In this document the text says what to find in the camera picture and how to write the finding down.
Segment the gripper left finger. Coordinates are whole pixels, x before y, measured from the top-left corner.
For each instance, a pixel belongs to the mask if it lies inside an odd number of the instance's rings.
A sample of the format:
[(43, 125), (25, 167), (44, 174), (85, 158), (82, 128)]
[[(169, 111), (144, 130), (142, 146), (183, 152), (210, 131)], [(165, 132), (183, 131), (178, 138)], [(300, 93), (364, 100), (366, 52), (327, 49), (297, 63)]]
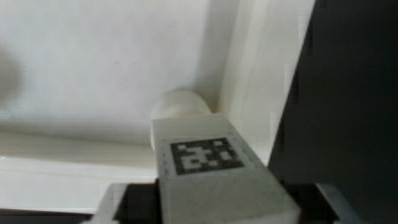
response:
[(126, 187), (126, 183), (114, 183), (108, 186), (96, 213), (91, 219), (82, 222), (82, 224), (119, 224), (115, 214), (126, 193)]

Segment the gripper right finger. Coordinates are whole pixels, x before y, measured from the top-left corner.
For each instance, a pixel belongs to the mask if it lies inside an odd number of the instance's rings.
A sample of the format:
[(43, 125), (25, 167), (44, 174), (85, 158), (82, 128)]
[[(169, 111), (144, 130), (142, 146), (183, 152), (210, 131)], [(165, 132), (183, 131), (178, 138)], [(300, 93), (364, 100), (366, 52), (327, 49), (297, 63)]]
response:
[(338, 187), (332, 184), (318, 183), (316, 188), (322, 192), (323, 198), (338, 216), (334, 224), (370, 224), (354, 210)]

